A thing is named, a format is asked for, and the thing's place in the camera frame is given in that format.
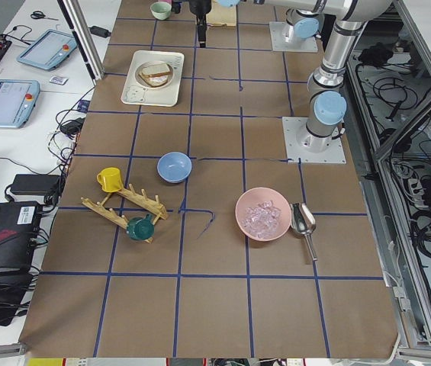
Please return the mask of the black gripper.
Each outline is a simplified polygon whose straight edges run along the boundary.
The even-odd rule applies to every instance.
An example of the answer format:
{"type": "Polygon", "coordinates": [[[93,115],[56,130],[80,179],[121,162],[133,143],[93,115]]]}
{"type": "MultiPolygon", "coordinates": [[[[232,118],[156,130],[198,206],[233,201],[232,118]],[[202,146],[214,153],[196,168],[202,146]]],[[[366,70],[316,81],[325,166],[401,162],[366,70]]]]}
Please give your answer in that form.
{"type": "Polygon", "coordinates": [[[189,0],[189,10],[196,17],[196,27],[200,48],[206,47],[207,14],[211,12],[211,0],[189,0]]]}

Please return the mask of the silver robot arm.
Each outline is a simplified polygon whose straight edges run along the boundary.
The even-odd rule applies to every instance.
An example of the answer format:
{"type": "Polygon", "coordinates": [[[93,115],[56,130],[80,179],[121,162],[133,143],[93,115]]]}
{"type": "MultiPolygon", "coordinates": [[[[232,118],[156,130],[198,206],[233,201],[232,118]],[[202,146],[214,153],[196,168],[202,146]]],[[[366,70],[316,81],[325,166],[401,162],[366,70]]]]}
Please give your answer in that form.
{"type": "Polygon", "coordinates": [[[296,38],[305,40],[317,34],[320,22],[318,13],[289,8],[285,13],[284,37],[287,42],[296,38]]]}
{"type": "Polygon", "coordinates": [[[314,14],[330,14],[336,17],[321,64],[308,81],[312,95],[326,90],[339,90],[343,84],[346,62],[354,50],[362,30],[368,21],[384,13],[389,1],[257,1],[257,5],[276,5],[309,11],[314,14]]]}

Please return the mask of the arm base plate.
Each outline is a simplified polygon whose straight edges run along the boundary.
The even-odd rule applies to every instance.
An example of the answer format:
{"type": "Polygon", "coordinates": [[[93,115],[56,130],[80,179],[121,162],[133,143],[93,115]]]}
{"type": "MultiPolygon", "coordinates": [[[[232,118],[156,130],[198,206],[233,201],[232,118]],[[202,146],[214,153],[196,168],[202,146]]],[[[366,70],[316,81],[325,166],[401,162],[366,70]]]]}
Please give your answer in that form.
{"type": "Polygon", "coordinates": [[[273,51],[297,53],[316,53],[318,51],[315,37],[298,37],[291,30],[290,25],[285,22],[270,22],[269,32],[273,51]]]}
{"type": "Polygon", "coordinates": [[[315,137],[307,130],[307,117],[283,117],[286,156],[293,163],[346,164],[339,131],[331,136],[315,137]]]}

